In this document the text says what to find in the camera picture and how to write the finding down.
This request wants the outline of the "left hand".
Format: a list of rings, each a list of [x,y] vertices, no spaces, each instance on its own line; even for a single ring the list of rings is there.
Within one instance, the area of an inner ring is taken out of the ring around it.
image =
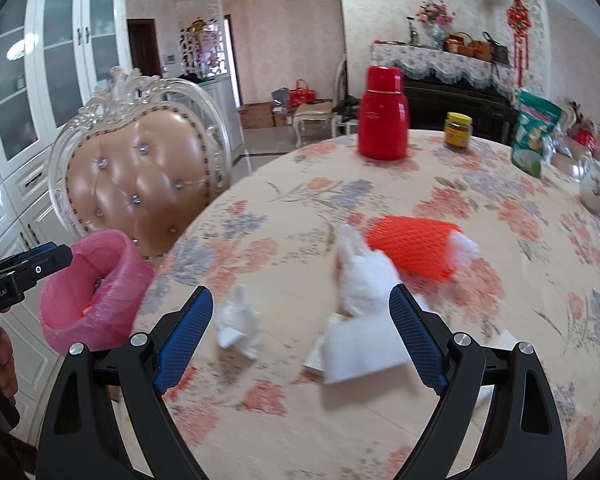
[[[4,328],[0,328],[0,388],[8,398],[12,398],[18,391],[14,350]]]

